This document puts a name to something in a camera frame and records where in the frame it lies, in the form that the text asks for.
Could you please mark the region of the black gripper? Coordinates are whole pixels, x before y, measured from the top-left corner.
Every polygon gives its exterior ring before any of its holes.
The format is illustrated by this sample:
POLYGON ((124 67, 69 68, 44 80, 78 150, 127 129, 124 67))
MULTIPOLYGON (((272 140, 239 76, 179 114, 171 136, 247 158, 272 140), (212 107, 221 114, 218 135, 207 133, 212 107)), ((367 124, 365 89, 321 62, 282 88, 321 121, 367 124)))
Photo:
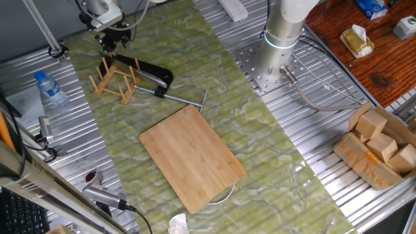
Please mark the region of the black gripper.
POLYGON ((110 28, 103 29, 96 36, 95 39, 102 46, 105 53, 115 52, 120 46, 125 45, 131 40, 131 31, 115 31, 110 28))

